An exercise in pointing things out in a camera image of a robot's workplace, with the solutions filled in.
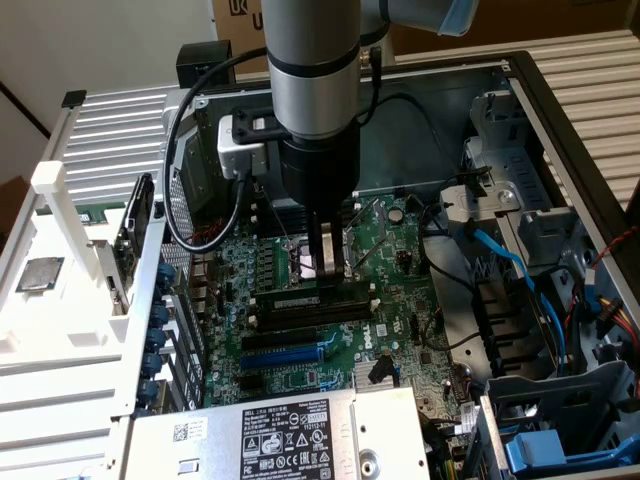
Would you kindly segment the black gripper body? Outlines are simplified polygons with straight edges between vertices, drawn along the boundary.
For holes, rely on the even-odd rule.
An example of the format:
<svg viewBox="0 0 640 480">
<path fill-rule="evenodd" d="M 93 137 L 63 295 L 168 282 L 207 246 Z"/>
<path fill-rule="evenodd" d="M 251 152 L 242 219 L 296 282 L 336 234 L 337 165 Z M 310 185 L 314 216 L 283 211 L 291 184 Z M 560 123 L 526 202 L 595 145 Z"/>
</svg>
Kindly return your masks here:
<svg viewBox="0 0 640 480">
<path fill-rule="evenodd" d="M 321 140 L 278 142 L 282 184 L 304 207 L 339 207 L 360 177 L 360 126 Z"/>
</svg>

